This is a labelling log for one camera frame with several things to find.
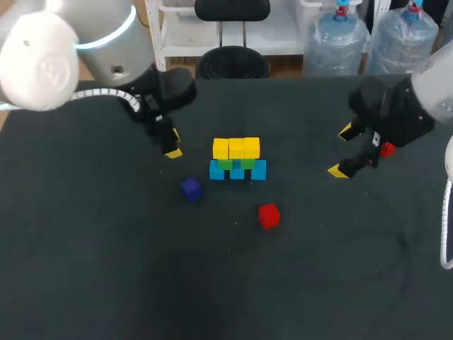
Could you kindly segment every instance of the yellow block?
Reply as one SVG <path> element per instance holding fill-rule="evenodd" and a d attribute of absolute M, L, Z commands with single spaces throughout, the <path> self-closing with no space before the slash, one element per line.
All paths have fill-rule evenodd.
<path fill-rule="evenodd" d="M 336 177 L 337 179 L 349 179 L 349 177 L 347 177 L 343 172 L 341 172 L 340 170 L 338 170 L 338 166 L 340 164 L 337 164 L 335 166 L 332 166 L 328 172 L 333 175 L 334 177 Z"/>
<path fill-rule="evenodd" d="M 260 138 L 247 137 L 243 139 L 245 159 L 260 158 Z"/>
<path fill-rule="evenodd" d="M 229 158 L 230 159 L 244 159 L 244 138 L 230 138 L 229 139 Z"/>
<path fill-rule="evenodd" d="M 229 140 L 223 138 L 214 138 L 212 145 L 213 159 L 228 159 Z"/>
<path fill-rule="evenodd" d="M 183 152 L 178 148 L 175 151 L 166 153 L 165 155 L 170 159 L 175 159 L 181 157 L 183 155 Z"/>

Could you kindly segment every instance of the red block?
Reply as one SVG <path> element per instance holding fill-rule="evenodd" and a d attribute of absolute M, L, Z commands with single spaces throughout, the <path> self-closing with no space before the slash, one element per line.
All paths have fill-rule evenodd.
<path fill-rule="evenodd" d="M 394 146 L 392 143 L 385 142 L 381 146 L 381 156 L 383 158 L 389 158 L 395 151 L 396 151 L 396 146 Z"/>
<path fill-rule="evenodd" d="M 258 212 L 258 218 L 264 229 L 270 229 L 277 227 L 280 223 L 280 212 L 278 211 L 275 204 L 267 204 L 260 207 Z"/>

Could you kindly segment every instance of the green block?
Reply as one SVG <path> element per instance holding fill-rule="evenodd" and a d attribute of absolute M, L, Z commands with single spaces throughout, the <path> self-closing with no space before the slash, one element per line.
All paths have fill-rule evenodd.
<path fill-rule="evenodd" d="M 219 169 L 233 170 L 233 159 L 219 159 Z"/>
<path fill-rule="evenodd" d="M 241 169 L 254 170 L 255 169 L 255 159 L 241 159 Z"/>

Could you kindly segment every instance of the blue block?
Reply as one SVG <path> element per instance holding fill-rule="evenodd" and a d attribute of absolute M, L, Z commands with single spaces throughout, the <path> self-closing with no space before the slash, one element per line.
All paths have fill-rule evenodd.
<path fill-rule="evenodd" d="M 189 178 L 181 182 L 181 190 L 189 202 L 193 202 L 201 197 L 201 187 L 196 179 Z"/>
<path fill-rule="evenodd" d="M 252 179 L 255 181 L 265 181 L 267 172 L 267 162 L 262 159 L 257 159 L 255 169 L 252 170 Z"/>
<path fill-rule="evenodd" d="M 246 172 L 241 169 L 241 160 L 233 160 L 233 170 L 229 172 L 229 179 L 245 179 Z"/>
<path fill-rule="evenodd" d="M 225 171 L 219 168 L 219 162 L 212 160 L 210 163 L 210 180 L 223 181 L 225 179 Z"/>

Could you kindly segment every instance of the black chair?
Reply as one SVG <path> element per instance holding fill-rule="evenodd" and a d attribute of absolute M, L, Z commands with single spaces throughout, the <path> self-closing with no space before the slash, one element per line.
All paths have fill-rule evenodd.
<path fill-rule="evenodd" d="M 196 0 L 204 21 L 262 21 L 270 14 L 269 0 Z M 258 52 L 244 46 L 222 46 L 203 55 L 197 79 L 257 79 L 269 77 L 269 66 Z"/>

